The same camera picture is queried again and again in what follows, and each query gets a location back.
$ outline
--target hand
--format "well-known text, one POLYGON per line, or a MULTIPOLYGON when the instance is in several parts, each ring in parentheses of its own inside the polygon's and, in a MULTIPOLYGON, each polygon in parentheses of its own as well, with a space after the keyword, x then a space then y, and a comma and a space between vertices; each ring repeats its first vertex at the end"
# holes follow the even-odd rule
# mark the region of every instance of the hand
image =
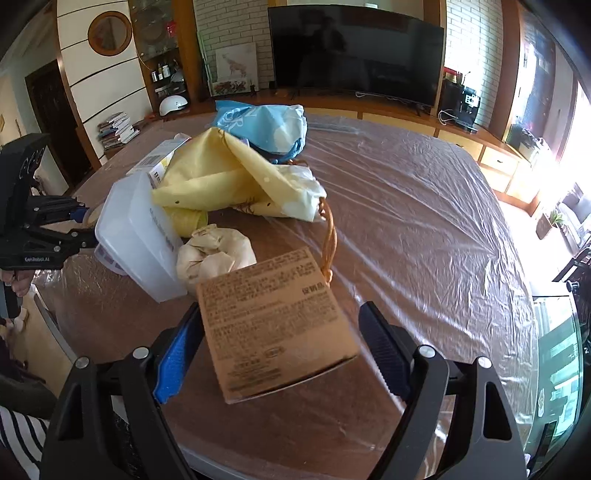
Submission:
POLYGON ((29 288, 31 288, 35 271, 19 271, 17 272, 16 278, 12 271, 5 272, 4 270, 0 270, 0 274, 5 284, 12 285, 12 291, 17 294, 17 297, 24 297, 29 292, 29 288))

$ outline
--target stack of books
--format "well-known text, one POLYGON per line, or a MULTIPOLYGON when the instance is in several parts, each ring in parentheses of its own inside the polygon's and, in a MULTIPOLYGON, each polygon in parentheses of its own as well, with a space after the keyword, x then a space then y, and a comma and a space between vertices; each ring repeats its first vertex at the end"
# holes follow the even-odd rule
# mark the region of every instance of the stack of books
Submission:
POLYGON ((138 134, 127 113, 115 113, 99 124, 99 140, 105 150, 125 145, 138 134))

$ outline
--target sofa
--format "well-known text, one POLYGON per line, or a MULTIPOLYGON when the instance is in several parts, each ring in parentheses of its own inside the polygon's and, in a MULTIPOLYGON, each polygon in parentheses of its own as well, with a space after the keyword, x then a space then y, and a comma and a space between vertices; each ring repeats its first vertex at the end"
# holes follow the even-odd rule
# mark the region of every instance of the sofa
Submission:
POLYGON ((565 233, 581 248, 591 237, 591 194, 574 184, 557 208, 563 214, 565 233))

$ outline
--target blue plastic bag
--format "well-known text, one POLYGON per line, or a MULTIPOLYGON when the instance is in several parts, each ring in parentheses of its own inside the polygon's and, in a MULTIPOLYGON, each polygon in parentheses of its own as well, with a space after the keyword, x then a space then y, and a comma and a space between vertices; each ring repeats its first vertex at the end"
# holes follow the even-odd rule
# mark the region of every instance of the blue plastic bag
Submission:
POLYGON ((250 105, 218 100, 216 109, 214 126, 248 139, 260 150, 279 155, 278 163, 295 158, 304 149, 308 127, 301 105, 250 105))

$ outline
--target plastic sheet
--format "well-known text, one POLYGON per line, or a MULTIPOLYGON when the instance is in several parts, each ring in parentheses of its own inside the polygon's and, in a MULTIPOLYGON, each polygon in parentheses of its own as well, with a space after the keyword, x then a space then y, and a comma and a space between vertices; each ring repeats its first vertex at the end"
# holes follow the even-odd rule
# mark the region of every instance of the plastic sheet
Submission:
MULTIPOLYGON (((78 192, 98 205, 111 184, 178 132, 196 135, 212 116, 155 124, 78 192)), ((373 300, 392 323, 445 357, 491 358, 517 418, 530 430, 537 389, 537 335, 524 273, 497 200, 470 155, 445 141, 354 119, 310 115, 306 160, 328 192, 339 234, 332 289, 356 323, 373 300)), ((236 228, 259 261, 308 245, 320 258, 319 223, 235 210, 210 221, 236 228)), ((175 325, 188 297, 157 304, 92 255, 38 278, 74 351, 112 361, 175 325)), ((180 395, 164 406, 184 447, 261 479, 365 480, 404 405, 366 358, 293 388, 226 405, 203 344, 180 395)), ((420 475, 433 473, 451 417, 447 402, 420 475)))

